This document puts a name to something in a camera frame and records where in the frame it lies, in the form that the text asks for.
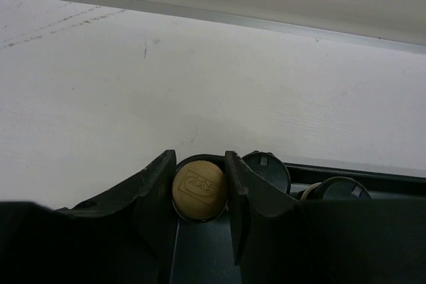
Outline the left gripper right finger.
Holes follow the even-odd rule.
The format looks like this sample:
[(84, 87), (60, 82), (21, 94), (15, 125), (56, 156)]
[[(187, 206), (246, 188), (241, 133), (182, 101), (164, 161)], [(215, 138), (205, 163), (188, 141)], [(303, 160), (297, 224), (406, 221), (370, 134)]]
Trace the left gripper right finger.
[(225, 153), (234, 261), (238, 266), (291, 265), (298, 257), (291, 217), (296, 200), (257, 175), (242, 157)]

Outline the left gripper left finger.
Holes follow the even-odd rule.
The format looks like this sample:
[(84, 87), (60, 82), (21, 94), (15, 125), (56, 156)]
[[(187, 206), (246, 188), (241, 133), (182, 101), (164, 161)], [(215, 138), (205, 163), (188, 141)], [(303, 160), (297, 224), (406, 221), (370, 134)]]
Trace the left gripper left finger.
[(172, 180), (176, 153), (166, 150), (147, 167), (72, 209), (71, 239), (91, 283), (168, 283), (176, 241)]

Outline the small dark spice jar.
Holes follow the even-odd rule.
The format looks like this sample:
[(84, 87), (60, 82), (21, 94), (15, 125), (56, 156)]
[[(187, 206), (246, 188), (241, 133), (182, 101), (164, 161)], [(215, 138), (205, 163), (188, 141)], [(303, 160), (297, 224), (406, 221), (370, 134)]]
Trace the small dark spice jar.
[(291, 178), (286, 165), (271, 152), (253, 151), (242, 157), (248, 167), (281, 192), (290, 193)]

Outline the yellow-label bottle tan cap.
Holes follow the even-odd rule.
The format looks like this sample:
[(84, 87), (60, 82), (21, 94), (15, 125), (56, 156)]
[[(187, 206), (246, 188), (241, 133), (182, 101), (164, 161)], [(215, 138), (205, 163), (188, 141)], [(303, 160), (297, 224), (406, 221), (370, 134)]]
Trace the yellow-label bottle tan cap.
[(172, 204), (189, 223), (206, 223), (220, 217), (228, 204), (224, 157), (197, 154), (177, 164), (172, 181)]

